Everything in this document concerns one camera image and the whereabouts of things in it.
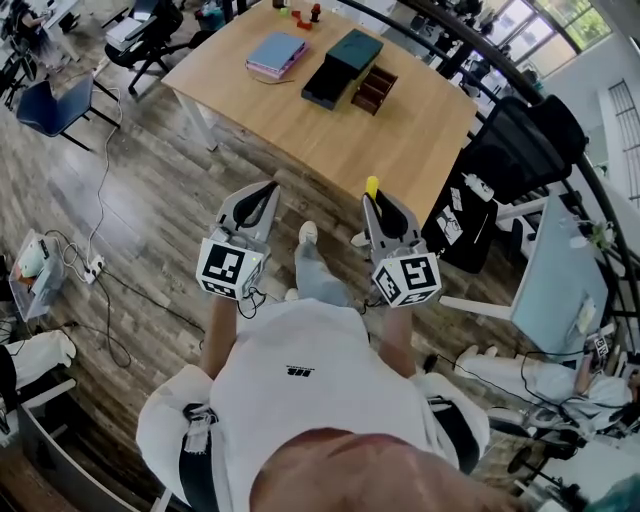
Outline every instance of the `jeans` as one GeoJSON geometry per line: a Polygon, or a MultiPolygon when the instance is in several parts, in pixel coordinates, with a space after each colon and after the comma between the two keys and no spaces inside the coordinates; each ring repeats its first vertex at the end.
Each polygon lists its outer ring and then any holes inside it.
{"type": "Polygon", "coordinates": [[[295,253],[296,282],[301,299],[316,299],[339,307],[354,307],[353,297],[340,279],[331,275],[312,242],[304,242],[295,253]]]}

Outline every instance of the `blue chair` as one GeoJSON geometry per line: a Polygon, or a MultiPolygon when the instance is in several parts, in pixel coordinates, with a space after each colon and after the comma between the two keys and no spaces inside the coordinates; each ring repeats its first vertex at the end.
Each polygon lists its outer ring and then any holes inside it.
{"type": "Polygon", "coordinates": [[[53,96],[51,84],[45,80],[24,91],[20,98],[16,117],[21,123],[47,137],[62,135],[82,149],[91,151],[87,146],[66,134],[65,130],[81,117],[89,119],[86,115],[87,112],[93,112],[116,128],[120,128],[120,125],[113,119],[91,106],[94,85],[110,98],[118,101],[118,98],[96,82],[91,75],[78,82],[60,99],[53,96]]]}

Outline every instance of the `black logo on shirt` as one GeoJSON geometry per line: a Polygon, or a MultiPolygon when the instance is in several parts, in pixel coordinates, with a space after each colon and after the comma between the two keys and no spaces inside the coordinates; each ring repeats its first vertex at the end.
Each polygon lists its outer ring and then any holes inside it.
{"type": "Polygon", "coordinates": [[[314,368],[303,368],[302,366],[287,365],[287,375],[295,375],[296,377],[308,377],[314,368]]]}

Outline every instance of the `light blue table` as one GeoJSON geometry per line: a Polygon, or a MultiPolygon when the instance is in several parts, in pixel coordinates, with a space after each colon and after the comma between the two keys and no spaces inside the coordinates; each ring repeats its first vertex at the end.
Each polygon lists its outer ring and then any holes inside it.
{"type": "Polygon", "coordinates": [[[534,213],[543,209],[529,263],[510,306],[443,296],[440,303],[504,320],[510,320],[545,352],[567,353],[581,350],[585,336],[571,327],[582,304],[591,297],[596,314],[588,334],[600,326],[607,301],[607,286],[590,244],[571,247],[571,239],[580,235],[573,216],[558,196],[549,196],[498,212],[498,221],[534,213]]]}

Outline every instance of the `red object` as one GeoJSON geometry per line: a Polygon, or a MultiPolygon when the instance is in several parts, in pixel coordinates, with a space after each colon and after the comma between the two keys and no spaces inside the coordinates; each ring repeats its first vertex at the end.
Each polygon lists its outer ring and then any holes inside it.
{"type": "Polygon", "coordinates": [[[320,4],[313,4],[313,8],[311,9],[311,21],[317,23],[320,21],[318,17],[320,16],[320,4]]]}

